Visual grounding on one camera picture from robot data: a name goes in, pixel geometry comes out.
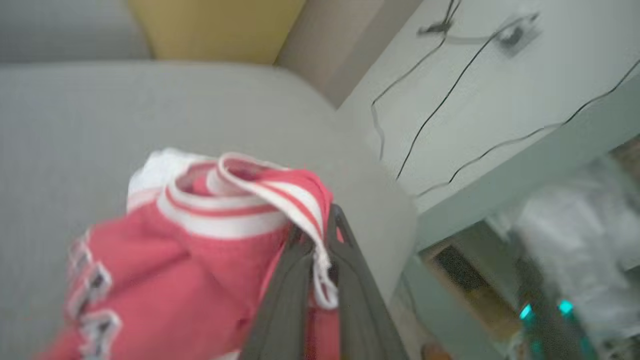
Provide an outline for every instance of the gray upholstery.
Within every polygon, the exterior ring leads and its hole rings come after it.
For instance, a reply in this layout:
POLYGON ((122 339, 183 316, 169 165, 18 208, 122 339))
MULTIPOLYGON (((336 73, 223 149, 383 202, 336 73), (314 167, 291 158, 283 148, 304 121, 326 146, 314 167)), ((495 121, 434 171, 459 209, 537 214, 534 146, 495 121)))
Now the gray upholstery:
POLYGON ((317 172, 389 299, 414 244, 411 201, 333 109, 286 71, 111 63, 0 68, 0 358, 43 349, 62 325, 67 247, 124 214, 150 151, 239 151, 317 172))

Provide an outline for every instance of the white fabric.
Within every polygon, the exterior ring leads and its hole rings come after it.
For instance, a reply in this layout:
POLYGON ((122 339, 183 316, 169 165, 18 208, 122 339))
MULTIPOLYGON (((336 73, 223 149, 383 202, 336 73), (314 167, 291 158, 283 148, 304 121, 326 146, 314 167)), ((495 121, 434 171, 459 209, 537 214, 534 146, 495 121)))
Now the white fabric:
POLYGON ((207 160, 215 159, 171 147, 152 152, 147 162, 129 180, 127 212, 155 200, 160 191, 191 164, 207 160))

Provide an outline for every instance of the power outlet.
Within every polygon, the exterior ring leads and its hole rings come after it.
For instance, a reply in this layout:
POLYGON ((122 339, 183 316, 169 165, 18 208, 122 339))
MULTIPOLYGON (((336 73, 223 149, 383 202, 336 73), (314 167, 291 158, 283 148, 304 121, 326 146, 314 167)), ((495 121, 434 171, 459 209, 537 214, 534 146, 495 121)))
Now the power outlet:
MULTIPOLYGON (((513 22, 521 16, 509 17, 502 26, 513 22)), ((540 35, 540 27, 537 23, 538 16, 531 16, 520 21, 518 24, 510 26, 502 30, 496 37, 495 41, 507 56, 516 56, 522 49, 527 47, 538 35, 540 35)))

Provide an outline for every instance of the black wire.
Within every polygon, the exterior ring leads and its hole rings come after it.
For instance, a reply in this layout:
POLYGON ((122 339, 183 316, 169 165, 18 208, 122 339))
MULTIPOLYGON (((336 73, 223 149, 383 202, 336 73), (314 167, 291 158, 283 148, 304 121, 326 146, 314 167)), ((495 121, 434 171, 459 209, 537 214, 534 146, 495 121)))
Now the black wire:
POLYGON ((447 19, 447 22, 451 22, 453 20, 454 15, 456 15, 456 12, 458 11, 458 8, 460 7, 460 4, 462 3, 462 0, 458 0, 458 4, 456 4, 456 7, 453 8, 453 11, 451 12, 451 15, 449 16, 449 18, 447 19))
POLYGON ((483 157, 485 157, 487 154, 489 154, 490 152, 494 151, 495 149, 498 149, 499 147, 503 147, 503 146, 511 145, 511 144, 513 144, 513 143, 521 142, 522 140, 526 140, 526 139, 528 139, 528 138, 530 138, 530 137, 534 136, 535 134, 537 134, 537 133, 539 133, 539 132, 541 132, 541 131, 544 131, 544 130, 546 130, 546 129, 550 129, 550 128, 553 128, 553 127, 561 127, 561 126, 564 126, 565 124, 567 124, 567 123, 569 123, 571 120, 573 120, 573 118, 575 118, 575 116, 576 116, 576 115, 578 115, 578 113, 580 113, 580 112, 581 112, 585 107, 589 106, 590 104, 593 104, 594 102, 596 102, 596 101, 598 101, 598 100, 600 100, 600 99, 602 99, 602 98, 604 98, 604 97, 607 97, 608 95, 610 95, 611 93, 613 93, 614 91, 616 91, 616 89, 618 89, 618 87, 619 87, 619 86, 624 82, 624 80, 626 80, 626 79, 628 78, 628 76, 629 76, 629 75, 631 74, 631 72, 632 72, 632 71, 633 71, 633 70, 638 66, 638 64, 639 64, 639 63, 640 63, 640 59, 636 60, 636 62, 633 64, 633 66, 631 66, 631 68, 630 68, 630 69, 625 73, 625 75, 624 75, 624 76, 623 76, 623 77, 622 77, 622 78, 621 78, 621 79, 616 83, 616 85, 615 85, 615 86, 613 86, 609 91, 607 91, 607 92, 605 92, 605 93, 603 93, 603 94, 601 94, 601 95, 598 95, 598 96, 596 96, 596 97, 592 98, 591 100, 589 100, 589 101, 585 102, 582 106, 580 106, 580 107, 578 108, 578 110, 576 110, 575 112, 573 112, 573 114, 572 114, 568 119, 566 119, 565 121, 563 121, 563 122, 556 122, 555 124, 545 125, 545 126, 543 126, 543 127, 539 128, 539 129, 537 129, 537 130, 535 130, 535 131, 533 131, 533 132, 531 132, 531 133, 529 133, 529 134, 527 134, 527 135, 525 135, 525 136, 522 136, 522 137, 520 137, 520 138, 511 139, 511 140, 506 140, 506 141, 504 141, 504 142, 498 143, 498 144, 496 144, 496 145, 494 145, 494 146, 490 147, 490 148, 489 148, 487 151, 485 151, 482 155, 480 155, 480 156, 476 157, 475 159, 473 159, 473 160, 471 160, 471 161, 466 162, 464 165, 462 165, 460 168, 458 168, 458 169, 453 173, 453 175, 451 176, 451 178, 450 178, 448 181, 443 182, 443 183, 436 184, 436 185, 434 185, 434 186, 432 186, 432 187, 428 188, 427 190, 424 190, 423 192, 421 192, 421 193, 419 193, 419 194, 415 195, 415 197, 416 197, 416 198, 421 197, 421 196, 423 196, 423 195, 427 194, 427 193, 428 193, 428 192, 430 192, 430 191, 433 191, 433 190, 436 190, 437 188, 441 188, 441 187, 444 187, 444 186, 447 186, 447 185, 451 184, 451 183, 453 182, 453 180, 456 178, 456 176, 458 175, 458 173, 459 173, 459 172, 461 172, 464 168, 466 168, 466 167, 468 167, 468 166, 471 166, 473 163, 476 163, 476 162, 480 161, 480 159, 482 159, 483 157))
POLYGON ((484 44, 480 47, 480 49, 475 53, 475 55, 471 58, 471 60, 467 63, 467 65, 465 66, 464 69, 462 69, 462 72, 460 73, 460 75, 458 76, 458 78, 455 80, 455 82, 453 83, 453 86, 449 89, 449 91, 447 92, 447 95, 445 95, 444 99, 442 99, 442 101, 440 101, 440 104, 438 104, 438 106, 436 107, 435 110, 433 110, 433 112, 429 115, 429 117, 422 123, 422 125, 420 126, 420 129, 418 130, 418 132, 415 134, 415 136, 413 137, 413 141, 411 142, 411 146, 409 147, 409 151, 407 152, 406 156, 404 157, 404 160, 402 162, 402 166, 400 166, 400 171, 398 171, 398 174, 396 175, 396 180, 398 180, 400 178, 400 175, 402 174, 402 171, 404 170, 404 166, 406 165, 407 160, 409 160, 409 157, 411 156, 411 152, 413 151, 413 147, 415 146, 415 142, 418 140, 418 137, 420 136, 420 133, 422 132, 422 130, 424 129, 424 126, 429 122, 429 120, 431 120, 431 118, 433 118, 433 116, 438 112, 438 110, 442 107, 442 105, 445 103, 445 101, 447 101, 447 99, 449 98, 449 96, 451 95, 451 93, 453 92, 453 90, 456 88, 456 86, 458 85, 458 83, 460 82, 460 79, 465 75, 465 73, 467 72, 467 70, 469 69, 469 67, 471 66, 471 64, 473 64, 473 62, 476 60, 476 58, 480 55, 480 53, 487 47, 487 45, 489 45, 489 43, 496 37, 498 36, 500 33, 502 33, 505 29, 510 28, 511 26, 514 26, 515 24, 518 24, 519 22, 525 20, 525 19, 531 19, 534 20, 535 18, 538 17, 538 14, 534 14, 534 15, 528 15, 528 16, 524 16, 524 17, 519 17, 517 19, 515 19, 514 21, 511 21, 509 24, 506 24, 505 26, 501 27, 500 29, 498 29, 497 31, 495 31, 493 34, 491 34, 491 36, 489 36, 487 38, 487 40, 484 42, 484 44))
MULTIPOLYGON (((453 2, 454 1, 455 0, 450 0, 449 1, 449 6, 447 7, 447 12, 446 12, 446 14, 444 16, 444 19, 442 20, 443 24, 446 23, 446 22, 451 21, 451 19, 453 18, 453 15, 455 15, 456 12, 458 11, 458 8, 460 7, 460 3, 462 3, 462 0, 458 0, 458 4, 453 9, 453 11, 451 11, 451 8, 453 6, 453 2)), ((444 45, 444 42, 445 42, 446 39, 447 39, 447 33, 445 32, 442 35, 442 40, 440 41, 440 43, 438 45, 436 45, 436 47, 434 47, 432 50, 430 50, 428 53, 426 53, 423 57, 421 57, 420 60, 417 63, 415 63, 414 66, 412 66, 409 70, 404 72, 404 74, 402 74, 399 78, 397 78, 391 84, 389 84, 389 86, 387 86, 384 90, 382 90, 382 92, 380 94, 378 94, 378 96, 376 96, 376 98, 373 99, 373 101, 371 102, 371 118, 372 118, 372 121, 373 121, 373 127, 375 128, 376 132, 378 133, 378 137, 380 137, 380 156, 379 156, 380 160, 382 160, 382 157, 383 157, 383 155, 385 153, 385 132, 384 132, 384 130, 382 130, 382 127, 380 126, 380 121, 378 120, 378 111, 376 109, 376 103, 387 92, 389 92, 389 90, 391 90, 394 86, 396 86, 402 80, 406 79, 406 77, 409 76, 420 65, 422 65, 422 63, 425 60, 427 60, 431 55, 433 55, 436 51, 438 51, 439 48, 441 48, 444 45)))
POLYGON ((453 1, 454 0, 449 1, 449 5, 447 6, 447 12, 445 13, 444 20, 442 22, 447 22, 447 20, 449 20, 449 17, 451 16, 451 8, 453 7, 453 1))
POLYGON ((373 127, 376 129, 376 132, 378 133, 378 136, 380 137, 380 156, 379 156, 379 160, 382 160, 382 156, 385 153, 385 132, 384 130, 382 130, 382 127, 380 126, 380 121, 378 120, 378 111, 376 110, 376 102, 378 102, 378 100, 380 100, 389 90, 391 90, 391 88, 393 88, 394 86, 396 86, 400 81, 404 80, 407 76, 409 76, 415 69, 417 69, 417 67, 419 67, 422 62, 424 62, 424 60, 427 60, 427 58, 429 58, 431 55, 433 55, 436 51, 439 50, 439 48, 442 47, 442 45, 444 44, 445 40, 447 39, 447 35, 444 34, 442 36, 442 40, 440 41, 440 43, 434 47, 432 50, 430 50, 426 55, 424 55, 420 61, 418 61, 412 68, 409 69, 409 71, 405 72, 402 76, 400 76, 399 78, 397 78, 393 83, 391 83, 391 85, 387 86, 378 96, 376 96, 375 99, 373 99, 373 101, 371 102, 371 117, 373 119, 373 127))

